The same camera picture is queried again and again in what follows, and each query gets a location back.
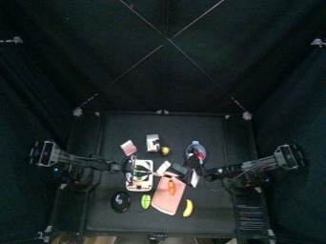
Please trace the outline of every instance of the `yellow object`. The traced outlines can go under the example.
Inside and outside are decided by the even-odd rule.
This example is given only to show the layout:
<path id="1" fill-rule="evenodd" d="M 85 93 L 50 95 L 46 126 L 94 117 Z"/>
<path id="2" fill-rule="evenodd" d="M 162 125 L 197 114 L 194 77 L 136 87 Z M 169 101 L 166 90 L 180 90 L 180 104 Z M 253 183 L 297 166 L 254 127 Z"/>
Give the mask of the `yellow object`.
<path id="1" fill-rule="evenodd" d="M 192 215 L 193 211 L 194 211 L 194 203 L 192 200 L 188 199 L 188 207 L 184 212 L 184 217 L 189 217 Z"/>
<path id="2" fill-rule="evenodd" d="M 172 195 L 177 193 L 177 185 L 173 179 L 169 181 L 169 191 Z"/>
<path id="3" fill-rule="evenodd" d="M 164 153 L 164 155 L 168 155 L 168 154 L 169 154 L 169 152 L 170 152 L 170 148 L 164 147 L 164 148 L 162 148 L 162 153 Z"/>

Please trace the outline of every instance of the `banana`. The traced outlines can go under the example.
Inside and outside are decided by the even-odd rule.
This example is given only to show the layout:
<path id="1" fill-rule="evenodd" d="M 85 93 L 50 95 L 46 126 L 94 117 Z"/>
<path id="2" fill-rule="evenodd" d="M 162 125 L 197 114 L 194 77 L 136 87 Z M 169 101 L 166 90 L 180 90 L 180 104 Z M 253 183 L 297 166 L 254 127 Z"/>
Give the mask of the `banana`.
<path id="1" fill-rule="evenodd" d="M 188 207 L 184 212 L 184 217 L 189 217 L 192 215 L 193 211 L 194 211 L 194 203 L 192 200 L 188 199 Z"/>

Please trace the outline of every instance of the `orange object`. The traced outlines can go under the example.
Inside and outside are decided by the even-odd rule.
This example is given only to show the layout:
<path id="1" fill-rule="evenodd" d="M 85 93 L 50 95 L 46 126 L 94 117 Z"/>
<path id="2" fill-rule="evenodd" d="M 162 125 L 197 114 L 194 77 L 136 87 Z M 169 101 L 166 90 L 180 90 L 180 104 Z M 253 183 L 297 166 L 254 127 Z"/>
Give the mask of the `orange object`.
<path id="1" fill-rule="evenodd" d="M 177 193 L 177 185 L 173 179 L 169 181 L 169 192 L 172 195 Z"/>

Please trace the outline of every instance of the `black curtain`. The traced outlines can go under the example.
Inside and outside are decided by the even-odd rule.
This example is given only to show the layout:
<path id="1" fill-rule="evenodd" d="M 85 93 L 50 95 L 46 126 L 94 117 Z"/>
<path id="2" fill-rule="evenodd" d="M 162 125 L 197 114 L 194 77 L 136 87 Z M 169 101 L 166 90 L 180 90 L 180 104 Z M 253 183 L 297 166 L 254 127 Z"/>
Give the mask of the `black curtain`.
<path id="1" fill-rule="evenodd" d="M 278 170 L 272 175 L 270 217 L 285 243 L 325 243 L 326 239 L 325 66 L 326 50 L 316 47 L 256 116 L 261 155 L 270 155 L 285 143 L 296 143 L 309 161 L 299 171 Z"/>
<path id="2" fill-rule="evenodd" d="M 74 107 L 99 93 L 110 111 L 240 113 L 233 96 L 254 112 L 325 23 L 320 0 L 125 3 L 3 4 L 7 25 Z"/>
<path id="3" fill-rule="evenodd" d="M 0 26 L 0 36 L 15 33 Z M 55 187 L 29 154 L 37 140 L 66 146 L 73 106 L 14 43 L 0 44 L 0 104 L 0 242 L 31 242 L 47 226 Z"/>

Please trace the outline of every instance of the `small box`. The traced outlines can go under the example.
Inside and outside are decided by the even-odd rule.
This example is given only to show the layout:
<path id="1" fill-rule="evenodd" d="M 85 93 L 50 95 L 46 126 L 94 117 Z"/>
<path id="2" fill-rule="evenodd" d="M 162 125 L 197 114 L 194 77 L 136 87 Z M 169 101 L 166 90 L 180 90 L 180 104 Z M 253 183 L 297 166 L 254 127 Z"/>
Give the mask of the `small box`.
<path id="1" fill-rule="evenodd" d="M 170 161 L 165 161 L 165 163 L 160 166 L 157 172 L 160 174 L 164 174 L 168 171 L 168 169 L 170 168 L 170 166 L 172 166 Z"/>
<path id="2" fill-rule="evenodd" d="M 158 134 L 149 134 L 148 135 L 148 144 L 149 144 L 149 152 L 160 152 L 160 137 Z"/>
<path id="3" fill-rule="evenodd" d="M 133 143 L 132 140 L 126 141 L 122 145 L 121 145 L 124 151 L 125 151 L 125 154 L 128 156 L 133 155 L 136 152 L 138 152 L 138 149 Z"/>

